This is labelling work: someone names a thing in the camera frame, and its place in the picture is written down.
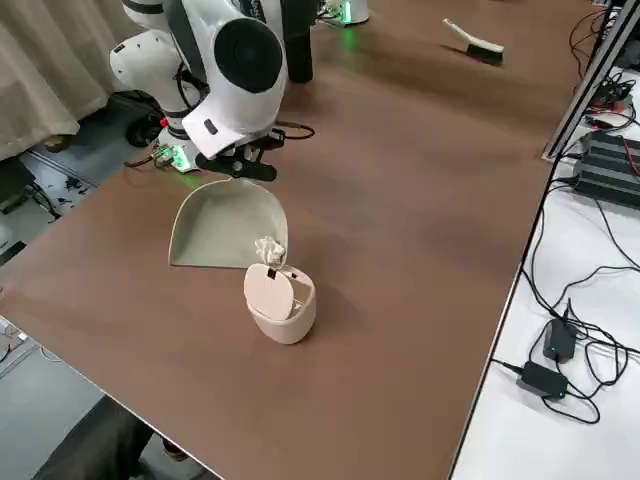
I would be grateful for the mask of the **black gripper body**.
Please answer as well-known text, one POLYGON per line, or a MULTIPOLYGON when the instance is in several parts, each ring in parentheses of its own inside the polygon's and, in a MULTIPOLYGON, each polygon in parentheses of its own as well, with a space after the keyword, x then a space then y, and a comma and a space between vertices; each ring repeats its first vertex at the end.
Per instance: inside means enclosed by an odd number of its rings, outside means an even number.
POLYGON ((246 143, 236 145, 233 156, 243 161, 259 161, 265 152, 280 149, 284 143, 284 130, 272 127, 251 136, 246 143))

